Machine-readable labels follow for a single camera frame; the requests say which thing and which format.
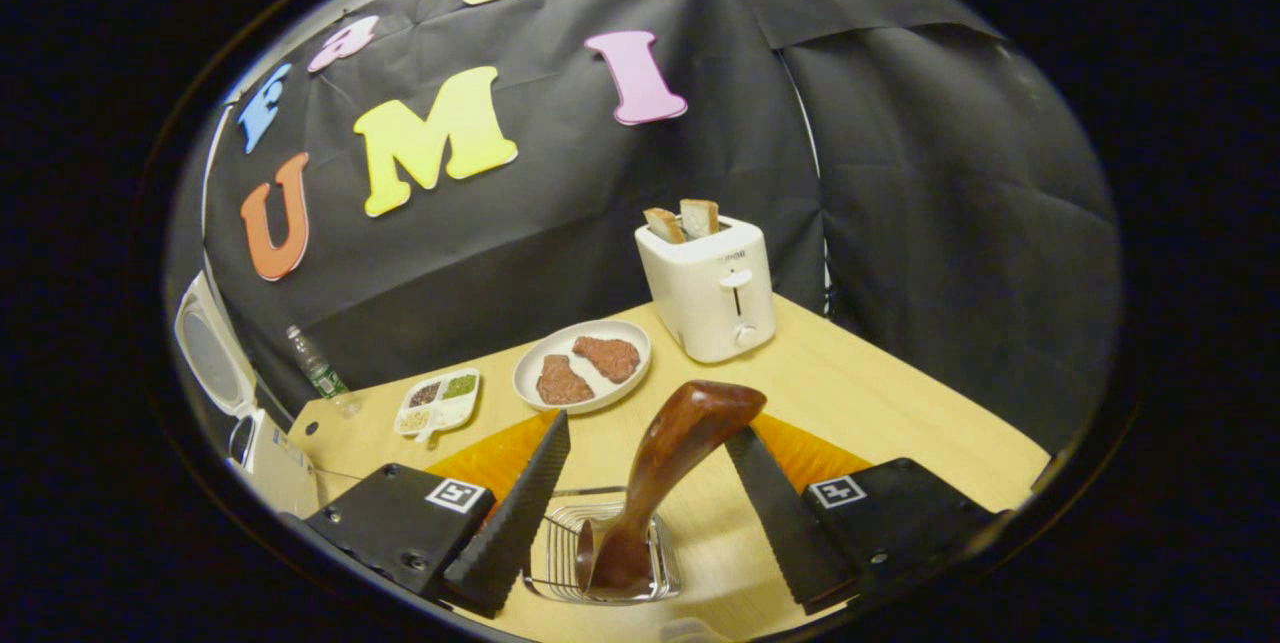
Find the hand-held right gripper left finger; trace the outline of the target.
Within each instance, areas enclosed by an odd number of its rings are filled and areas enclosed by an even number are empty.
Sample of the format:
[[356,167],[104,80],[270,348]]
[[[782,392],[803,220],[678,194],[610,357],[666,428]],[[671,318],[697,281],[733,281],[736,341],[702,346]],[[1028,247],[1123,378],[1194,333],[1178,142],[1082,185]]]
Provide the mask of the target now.
[[443,462],[388,462],[303,520],[371,574],[484,617],[504,607],[571,450],[545,411]]

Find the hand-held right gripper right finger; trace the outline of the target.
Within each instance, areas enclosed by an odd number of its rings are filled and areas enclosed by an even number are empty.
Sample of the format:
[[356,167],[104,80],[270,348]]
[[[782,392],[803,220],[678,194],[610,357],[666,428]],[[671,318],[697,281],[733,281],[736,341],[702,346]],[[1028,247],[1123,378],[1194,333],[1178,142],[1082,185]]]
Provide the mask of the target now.
[[900,596],[936,576],[993,520],[911,459],[872,464],[767,414],[727,451],[806,614]]

